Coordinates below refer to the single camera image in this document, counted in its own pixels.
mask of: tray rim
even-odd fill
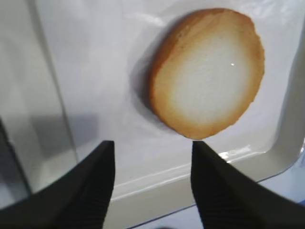
[[[238,160],[232,165],[254,181],[276,176],[292,166],[305,146],[305,26],[290,71],[276,140],[265,153]],[[134,227],[153,218],[194,204],[189,174],[173,182],[111,201],[105,229]]]

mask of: golden brown crust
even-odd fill
[[[168,105],[169,95],[167,92],[174,77],[174,74],[170,74],[171,69],[166,69],[169,71],[168,78],[162,80],[162,84],[156,83],[158,74],[165,63],[179,64],[180,61],[183,61],[180,56],[183,56],[185,52],[191,52],[192,47],[202,42],[206,37],[213,36],[217,30],[229,29],[237,30],[241,46],[247,47],[245,50],[252,65],[251,74],[248,76],[251,81],[250,87],[243,95],[237,108],[226,118],[207,125],[191,123]],[[203,139],[233,125],[255,99],[264,75],[264,49],[249,17],[229,9],[206,9],[190,14],[178,24],[160,46],[152,66],[149,98],[154,112],[169,127],[185,137]]]

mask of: white tray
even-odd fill
[[[143,114],[145,110],[131,83],[134,66],[141,66],[141,61],[149,56],[150,50],[146,50],[153,36],[159,37],[166,30],[150,26],[147,21],[160,16],[158,7],[162,2],[170,5],[174,0],[156,1],[153,7],[144,2],[53,0],[37,1],[29,7],[12,0],[0,8],[8,15],[20,9],[18,17],[11,18],[7,28],[13,28],[11,24],[16,19],[25,28],[23,32],[16,25],[15,30],[0,35],[16,33],[15,37],[23,38],[16,47],[20,50],[20,47],[31,47],[22,49],[23,53],[36,50],[37,55],[34,63],[24,59],[11,62],[12,66],[20,61],[28,67],[28,84],[16,83],[22,90],[11,104],[22,108],[23,123],[30,130],[27,136],[31,148],[23,147],[28,142],[21,141],[23,138],[17,134],[15,123],[9,119],[20,110],[5,113],[5,124],[10,126],[9,134],[31,187],[34,191],[40,190],[85,158],[102,140],[115,140],[116,185],[105,222],[105,228],[110,229],[133,226],[193,203],[189,183],[191,140],[169,131],[151,113]],[[157,22],[170,23],[177,14],[198,8],[195,1],[181,2],[165,10]],[[252,5],[220,0],[213,6],[233,8],[253,18],[266,50],[266,75],[255,102],[241,120],[206,142],[249,177],[261,180],[289,167],[303,145],[303,43],[290,69],[299,46],[305,12],[302,1],[267,0],[263,7],[259,7],[259,1],[248,2]],[[145,15],[152,18],[139,19]],[[28,88],[36,82],[41,88]],[[53,146],[61,149],[56,154],[48,151],[48,125],[33,122],[33,117],[49,114],[57,117],[51,135]],[[54,137],[59,134],[63,142]],[[33,170],[33,163],[44,166]]]

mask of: toasted bread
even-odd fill
[[[252,20],[229,9],[200,10],[182,20],[160,46],[149,99],[169,127],[203,139],[241,117],[263,75],[264,49]]]

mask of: toast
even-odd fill
[[[263,75],[264,49],[252,20],[229,9],[199,10],[160,46],[150,73],[149,100],[170,128],[199,140],[241,117]]]

